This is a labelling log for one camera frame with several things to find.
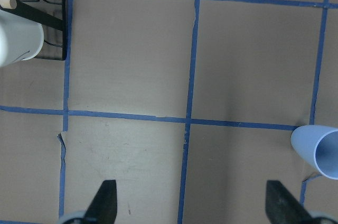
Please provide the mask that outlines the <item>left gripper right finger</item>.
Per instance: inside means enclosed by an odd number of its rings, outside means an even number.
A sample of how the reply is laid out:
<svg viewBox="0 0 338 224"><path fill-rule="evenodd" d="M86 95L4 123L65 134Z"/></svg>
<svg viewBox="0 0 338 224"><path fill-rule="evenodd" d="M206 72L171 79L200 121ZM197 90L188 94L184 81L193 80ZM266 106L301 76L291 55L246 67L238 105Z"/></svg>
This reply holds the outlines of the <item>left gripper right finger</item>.
<svg viewBox="0 0 338 224"><path fill-rule="evenodd" d="M270 223L317 223L278 180L266 182L265 213Z"/></svg>

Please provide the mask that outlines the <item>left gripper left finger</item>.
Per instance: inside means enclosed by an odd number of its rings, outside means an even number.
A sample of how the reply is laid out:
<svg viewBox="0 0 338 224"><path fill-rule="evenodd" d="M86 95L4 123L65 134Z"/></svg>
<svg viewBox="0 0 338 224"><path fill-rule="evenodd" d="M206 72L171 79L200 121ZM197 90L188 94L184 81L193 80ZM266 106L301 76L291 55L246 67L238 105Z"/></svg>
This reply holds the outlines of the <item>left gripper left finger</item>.
<svg viewBox="0 0 338 224"><path fill-rule="evenodd" d="M84 223L115 223L117 217L116 180L105 180L84 214Z"/></svg>

